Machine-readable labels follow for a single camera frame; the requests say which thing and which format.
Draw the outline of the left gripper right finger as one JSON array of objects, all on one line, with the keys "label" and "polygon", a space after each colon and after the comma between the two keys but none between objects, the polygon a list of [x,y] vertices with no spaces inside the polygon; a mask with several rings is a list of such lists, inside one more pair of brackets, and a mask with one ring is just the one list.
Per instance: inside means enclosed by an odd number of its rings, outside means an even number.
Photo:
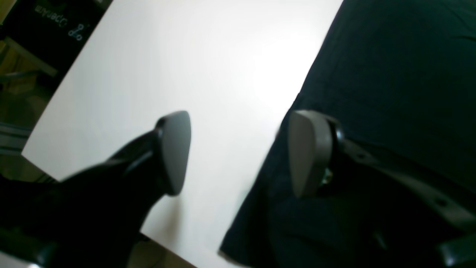
[{"label": "left gripper right finger", "polygon": [[290,202],[270,226],[279,268],[474,268],[475,151],[384,148],[292,112]]}]

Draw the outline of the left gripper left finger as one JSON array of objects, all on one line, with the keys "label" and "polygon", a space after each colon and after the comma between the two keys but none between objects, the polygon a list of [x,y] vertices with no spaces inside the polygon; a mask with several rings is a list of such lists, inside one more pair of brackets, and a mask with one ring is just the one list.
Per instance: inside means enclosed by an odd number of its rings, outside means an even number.
[{"label": "left gripper left finger", "polygon": [[177,111],[60,183],[1,178],[2,253],[43,268],[125,268],[150,209],[181,192],[191,139]]}]

